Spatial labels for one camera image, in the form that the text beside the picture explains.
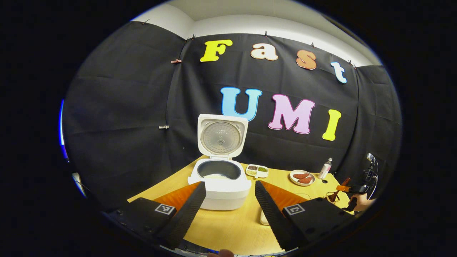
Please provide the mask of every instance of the orange object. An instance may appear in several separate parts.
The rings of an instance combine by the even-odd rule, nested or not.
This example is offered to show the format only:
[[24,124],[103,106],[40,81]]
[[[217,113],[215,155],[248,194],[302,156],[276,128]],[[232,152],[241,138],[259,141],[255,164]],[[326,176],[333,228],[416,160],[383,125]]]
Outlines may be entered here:
[[316,55],[312,52],[308,52],[305,50],[299,50],[297,52],[297,65],[308,69],[313,70],[317,67],[317,64],[314,60],[316,60]]
[[178,190],[172,191],[159,198],[156,198],[153,201],[158,202],[158,203],[163,203],[163,204],[166,204],[169,206],[174,206],[176,208],[176,213],[178,213],[179,210],[184,205],[184,203],[186,203],[186,201],[192,195],[195,188],[197,188],[198,184],[200,184],[200,182],[193,183],[191,185],[182,187]]
[[308,199],[300,197],[294,193],[291,193],[265,181],[260,182],[265,187],[271,198],[273,198],[273,201],[280,211],[282,211],[284,207],[308,201]]
[[[348,183],[350,180],[351,180],[350,177],[347,178],[346,180],[344,180],[344,182],[343,182],[341,185],[342,185],[342,186],[347,185],[347,183]],[[335,202],[336,197],[338,196],[338,192],[340,191],[340,190],[338,189],[338,187],[339,187],[339,186],[337,186],[337,188],[336,188],[337,191],[336,191],[335,193],[333,193],[331,196],[328,196],[328,197],[327,197],[327,198],[329,199],[329,201],[331,201],[332,203]]]
[[336,186],[336,190],[340,190],[343,192],[348,192],[351,187],[345,187],[345,186]]

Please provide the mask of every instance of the white bottle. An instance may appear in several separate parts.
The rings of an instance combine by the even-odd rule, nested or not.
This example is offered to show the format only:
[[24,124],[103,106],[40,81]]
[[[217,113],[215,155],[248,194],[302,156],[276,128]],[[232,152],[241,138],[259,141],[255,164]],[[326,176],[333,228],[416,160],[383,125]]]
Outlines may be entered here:
[[324,179],[327,173],[329,173],[330,168],[332,167],[332,158],[329,158],[329,161],[324,164],[322,170],[320,170],[319,175],[317,176],[318,179]]

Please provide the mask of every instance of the white plate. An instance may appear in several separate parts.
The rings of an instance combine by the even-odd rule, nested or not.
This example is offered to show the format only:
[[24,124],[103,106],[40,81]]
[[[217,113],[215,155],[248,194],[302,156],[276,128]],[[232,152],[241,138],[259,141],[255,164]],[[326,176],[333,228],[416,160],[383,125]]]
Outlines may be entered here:
[[[305,183],[300,183],[298,182],[298,179],[294,178],[293,175],[295,174],[309,174],[312,179],[311,179],[311,182],[308,183],[308,184],[305,184]],[[309,172],[307,171],[302,171],[302,170],[294,170],[294,171],[291,171],[290,174],[289,174],[289,178],[292,180],[292,182],[294,182],[295,184],[299,185],[299,186],[309,186],[311,185],[312,183],[314,183],[314,181],[316,181],[316,178]]]

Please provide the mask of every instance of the inner lid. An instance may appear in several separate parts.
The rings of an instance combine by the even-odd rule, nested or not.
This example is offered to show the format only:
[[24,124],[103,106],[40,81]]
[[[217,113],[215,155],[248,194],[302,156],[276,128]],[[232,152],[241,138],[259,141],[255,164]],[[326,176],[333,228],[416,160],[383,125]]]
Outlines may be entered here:
[[202,144],[208,151],[226,155],[241,145],[241,131],[228,122],[214,122],[202,133]]
[[236,164],[222,160],[206,161],[198,166],[197,172],[203,178],[237,179],[241,176]]

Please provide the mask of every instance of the orange letter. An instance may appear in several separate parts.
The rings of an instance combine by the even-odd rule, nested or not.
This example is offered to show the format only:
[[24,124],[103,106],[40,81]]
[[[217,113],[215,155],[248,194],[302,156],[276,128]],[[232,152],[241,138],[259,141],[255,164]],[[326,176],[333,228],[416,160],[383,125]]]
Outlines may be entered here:
[[297,52],[297,57],[298,66],[308,70],[313,70],[317,67],[316,62],[314,61],[316,60],[316,55],[312,52],[300,50]]

